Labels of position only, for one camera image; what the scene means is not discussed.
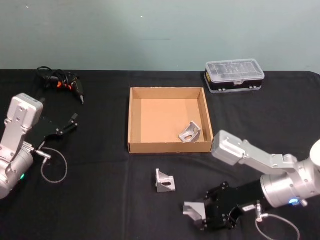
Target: open cardboard box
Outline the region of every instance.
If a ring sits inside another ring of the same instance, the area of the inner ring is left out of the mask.
[[[197,142],[178,136],[194,121],[201,133]],[[128,149],[130,153],[211,152],[213,131],[200,87],[132,87],[130,89]]]

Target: plastic storage box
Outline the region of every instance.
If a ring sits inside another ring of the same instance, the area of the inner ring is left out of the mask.
[[[265,74],[254,59],[210,61],[205,82],[212,94],[259,90]]]

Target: wall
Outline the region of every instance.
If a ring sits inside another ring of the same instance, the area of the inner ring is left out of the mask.
[[[319,0],[1,0],[0,69],[320,73]]]

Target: cable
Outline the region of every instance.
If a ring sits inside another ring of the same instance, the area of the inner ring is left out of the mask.
[[[45,166],[45,164],[47,162],[46,159],[43,161],[42,166],[41,166],[41,175],[44,178],[44,180],[46,180],[47,182],[49,182],[51,184],[59,184],[59,183],[61,183],[63,180],[65,180],[65,178],[67,177],[67,174],[68,174],[68,163],[67,163],[67,160],[66,160],[65,156],[63,156],[63,154],[61,152],[59,152],[58,150],[55,150],[55,149],[50,148],[50,147],[43,147],[42,149],[54,151],[54,152],[60,154],[60,156],[63,158],[64,163],[65,163],[65,173],[64,173],[63,178],[60,179],[59,181],[51,181],[48,178],[46,178],[46,176],[44,175],[44,166]]]
[[[296,225],[294,225],[292,222],[290,222],[289,220],[287,220],[287,219],[285,219],[285,218],[283,218],[283,217],[281,217],[281,216],[274,215],[274,214],[268,214],[267,216],[268,216],[268,217],[275,218],[275,219],[279,219],[279,220],[281,220],[281,221],[289,224],[290,226],[292,226],[292,227],[294,228],[294,230],[296,231],[297,240],[300,240],[300,231],[299,231],[299,229],[296,227]],[[275,240],[275,239],[273,239],[273,238],[265,235],[265,234],[260,230],[257,221],[255,221],[255,227],[256,227],[256,229],[259,231],[259,233],[260,233],[262,236],[264,236],[266,239],[268,239],[268,240]]]

